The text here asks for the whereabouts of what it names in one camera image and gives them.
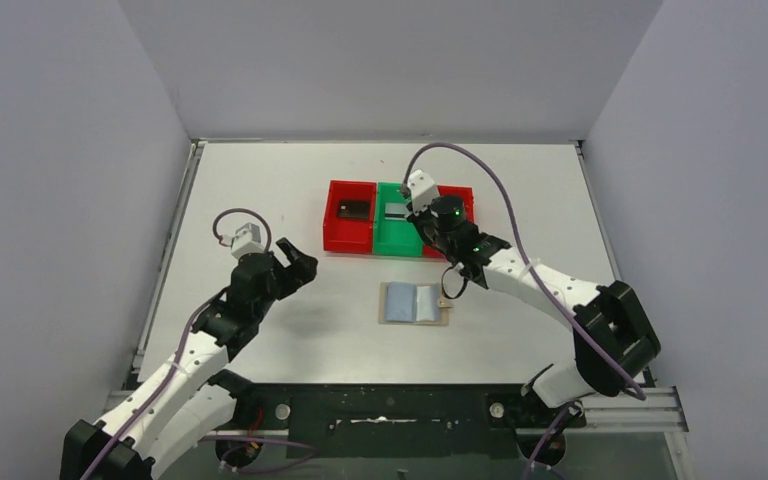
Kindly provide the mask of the silver credit card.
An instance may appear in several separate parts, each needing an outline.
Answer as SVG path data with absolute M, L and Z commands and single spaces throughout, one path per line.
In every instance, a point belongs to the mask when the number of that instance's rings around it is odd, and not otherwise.
M 409 209 L 405 204 L 386 203 L 384 206 L 384 218 L 389 220 L 405 220 L 409 215 Z

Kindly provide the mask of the beige card holder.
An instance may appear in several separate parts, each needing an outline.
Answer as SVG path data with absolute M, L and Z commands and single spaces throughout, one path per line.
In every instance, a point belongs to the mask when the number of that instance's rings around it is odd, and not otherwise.
M 448 326 L 453 305 L 440 283 L 382 282 L 378 323 Z

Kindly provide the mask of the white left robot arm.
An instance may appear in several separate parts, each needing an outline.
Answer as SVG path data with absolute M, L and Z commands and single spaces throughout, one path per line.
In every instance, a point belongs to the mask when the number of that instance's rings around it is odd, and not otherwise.
M 216 428 L 255 416 L 251 381 L 229 364 L 258 334 L 275 302 L 314 281 L 315 257 L 289 240 L 286 264 L 256 241 L 237 256 L 229 284 L 199 305 L 172 355 L 98 420 L 64 438 L 62 479 L 154 479 Z

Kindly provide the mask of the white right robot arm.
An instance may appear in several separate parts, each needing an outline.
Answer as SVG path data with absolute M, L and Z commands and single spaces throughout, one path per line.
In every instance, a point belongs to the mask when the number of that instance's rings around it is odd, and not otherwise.
M 519 239 L 508 242 L 481 231 L 457 196 L 432 188 L 404 198 L 407 221 L 464 283 L 507 294 L 569 327 L 571 358 L 550 365 L 528 384 L 522 400 L 528 422 L 548 426 L 563 404 L 591 394 L 645 399 L 636 378 L 658 356 L 661 343 L 630 285 L 593 283 L 538 262 Z

